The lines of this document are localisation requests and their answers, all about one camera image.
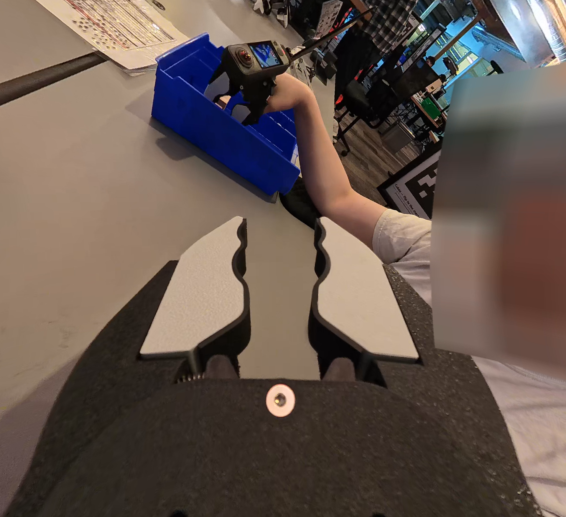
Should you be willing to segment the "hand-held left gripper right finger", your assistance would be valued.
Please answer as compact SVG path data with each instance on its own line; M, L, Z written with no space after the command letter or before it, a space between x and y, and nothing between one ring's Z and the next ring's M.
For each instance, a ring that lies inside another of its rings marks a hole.
M418 350L377 255L326 217L316 221L314 245L311 346L321 376L336 358L351 361L356 378L380 378L378 362L418 364Z

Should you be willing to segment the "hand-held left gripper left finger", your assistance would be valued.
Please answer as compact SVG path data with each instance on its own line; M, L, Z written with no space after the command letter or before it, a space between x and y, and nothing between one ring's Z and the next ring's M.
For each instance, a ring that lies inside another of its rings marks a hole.
M140 348L144 360L180 358L192 375L208 360L238 356L251 337L246 273L247 221L235 216L181 256Z

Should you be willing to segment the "blue plastic bin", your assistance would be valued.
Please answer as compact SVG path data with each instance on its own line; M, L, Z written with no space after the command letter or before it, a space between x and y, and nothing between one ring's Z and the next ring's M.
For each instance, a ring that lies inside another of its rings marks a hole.
M152 117L266 195L287 194L300 174L293 112L243 126L208 100L204 92L223 50L203 32L159 56Z

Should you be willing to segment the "person's right forearm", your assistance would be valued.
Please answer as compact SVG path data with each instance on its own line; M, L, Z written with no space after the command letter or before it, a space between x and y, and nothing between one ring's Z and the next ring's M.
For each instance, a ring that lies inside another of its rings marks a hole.
M309 89L293 101L293 111L301 175L316 209L372 249L375 227L386 208L352 188Z

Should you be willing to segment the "person's right hand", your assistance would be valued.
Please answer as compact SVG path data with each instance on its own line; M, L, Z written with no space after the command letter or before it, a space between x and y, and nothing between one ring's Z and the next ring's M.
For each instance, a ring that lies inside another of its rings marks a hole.
M292 110L313 102L316 102L316 98L307 84L289 73L283 73L275 79L275 87L264 113Z

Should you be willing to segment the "black rounded object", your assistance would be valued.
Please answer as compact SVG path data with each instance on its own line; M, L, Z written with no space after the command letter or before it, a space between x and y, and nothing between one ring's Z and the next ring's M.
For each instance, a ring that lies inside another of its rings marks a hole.
M289 214L315 230L320 212L308 195L303 178L299 176L287 194L279 194L279 200Z

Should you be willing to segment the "black office chair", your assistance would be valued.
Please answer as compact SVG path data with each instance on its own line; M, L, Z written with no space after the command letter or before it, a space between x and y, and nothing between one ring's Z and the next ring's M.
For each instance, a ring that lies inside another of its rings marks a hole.
M344 112L337 119L336 139L344 146L341 156L345 157L350 153L345 134L359 120L364 121L371 129L378 129L400 103L400 96L384 80L375 81L368 90L358 80L352 80L344 89L342 100L337 105L338 109L344 108ZM354 120L342 130L341 121L347 113L352 115Z

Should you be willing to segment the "framed black white tag sign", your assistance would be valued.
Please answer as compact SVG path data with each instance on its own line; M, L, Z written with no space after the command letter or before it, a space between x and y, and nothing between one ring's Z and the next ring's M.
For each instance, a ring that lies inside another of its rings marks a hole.
M386 207L431 220L441 149L441 142L428 146L421 155L376 188Z

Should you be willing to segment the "instruction sheet in plastic sleeve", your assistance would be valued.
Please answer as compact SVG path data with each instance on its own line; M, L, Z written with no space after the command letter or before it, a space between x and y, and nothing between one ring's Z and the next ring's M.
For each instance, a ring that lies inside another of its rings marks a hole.
M189 41L145 0L35 1L129 74Z

